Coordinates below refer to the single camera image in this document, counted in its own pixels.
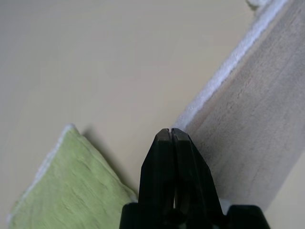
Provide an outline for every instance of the beige surface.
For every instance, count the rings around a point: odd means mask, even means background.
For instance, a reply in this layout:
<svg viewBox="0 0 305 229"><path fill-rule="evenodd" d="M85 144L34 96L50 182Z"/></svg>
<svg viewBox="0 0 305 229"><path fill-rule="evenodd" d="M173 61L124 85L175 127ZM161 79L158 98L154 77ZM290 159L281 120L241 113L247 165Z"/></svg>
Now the beige surface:
<svg viewBox="0 0 305 229"><path fill-rule="evenodd" d="M275 229L305 227L305 153L302 153L282 188L265 212Z"/></svg>
<svg viewBox="0 0 305 229"><path fill-rule="evenodd" d="M129 185L242 38L243 0L0 2L0 228L67 123Z"/></svg>

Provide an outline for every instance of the white fabric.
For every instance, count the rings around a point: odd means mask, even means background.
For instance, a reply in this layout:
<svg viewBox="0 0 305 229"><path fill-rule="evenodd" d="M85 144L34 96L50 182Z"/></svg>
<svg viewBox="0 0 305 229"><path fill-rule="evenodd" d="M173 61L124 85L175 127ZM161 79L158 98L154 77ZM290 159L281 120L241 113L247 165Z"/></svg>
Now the white fabric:
<svg viewBox="0 0 305 229"><path fill-rule="evenodd" d="M262 32L267 28L269 23L274 19L288 0L272 0L266 9L257 16L255 23L251 26L242 41L230 54L229 58L222 64L220 69L199 92L195 99L186 107L183 113L178 117L173 125L175 128L185 130L188 124L193 120L196 113L202 109L205 102L213 95L220 85L226 80L232 70L237 66L239 61L251 48L254 42L260 37Z"/></svg>

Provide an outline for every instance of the green towel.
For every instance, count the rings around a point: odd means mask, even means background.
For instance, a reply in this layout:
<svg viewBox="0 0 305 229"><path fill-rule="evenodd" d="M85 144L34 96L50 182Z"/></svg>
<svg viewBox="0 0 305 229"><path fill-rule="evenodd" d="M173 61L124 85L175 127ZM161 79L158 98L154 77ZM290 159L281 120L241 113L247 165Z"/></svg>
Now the green towel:
<svg viewBox="0 0 305 229"><path fill-rule="evenodd" d="M135 194L73 125L9 215L10 229L118 229Z"/></svg>

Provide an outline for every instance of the white towel edge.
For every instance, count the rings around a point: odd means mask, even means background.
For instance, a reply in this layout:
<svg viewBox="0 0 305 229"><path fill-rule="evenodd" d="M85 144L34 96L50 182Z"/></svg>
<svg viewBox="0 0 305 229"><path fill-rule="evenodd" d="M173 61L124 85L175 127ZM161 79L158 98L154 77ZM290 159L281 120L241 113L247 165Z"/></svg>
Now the white towel edge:
<svg viewBox="0 0 305 229"><path fill-rule="evenodd" d="M44 161L42 162L41 166L38 168L37 173L35 175L34 180L32 181L32 183L30 184L30 186L27 188L27 190L22 194L22 196L20 197L17 206L14 208L14 210L7 216L7 224L10 223L11 219L14 217L14 215L17 213L17 211L19 210L20 206L22 205L22 203L24 202L25 198L27 197L27 195L30 193L30 191L36 186L36 184L41 180L41 178L43 177L43 175L46 173L46 171L48 170L52 160L54 159L55 155L58 152L58 149L60 148L63 139L66 135L66 133L75 128L74 124L68 124L65 126L65 128L63 129L57 143L56 146L46 155Z"/></svg>
<svg viewBox="0 0 305 229"><path fill-rule="evenodd" d="M178 117L173 127L185 130L195 115L203 108L203 105L218 90L221 84L230 75L247 51L252 47L269 23L275 18L277 13L283 8L288 0L273 0L266 7L267 9L259 15L257 21L251 26L241 42L231 52L229 58L224 61L214 76L208 81L199 94L189 103L182 114Z"/></svg>

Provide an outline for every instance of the cloth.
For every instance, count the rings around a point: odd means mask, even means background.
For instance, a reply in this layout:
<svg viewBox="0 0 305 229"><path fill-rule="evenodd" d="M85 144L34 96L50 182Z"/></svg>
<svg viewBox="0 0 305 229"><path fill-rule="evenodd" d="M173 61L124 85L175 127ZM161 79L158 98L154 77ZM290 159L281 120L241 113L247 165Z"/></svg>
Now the cloth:
<svg viewBox="0 0 305 229"><path fill-rule="evenodd" d="M10 229L117 229L135 194L73 125L9 216Z"/></svg>

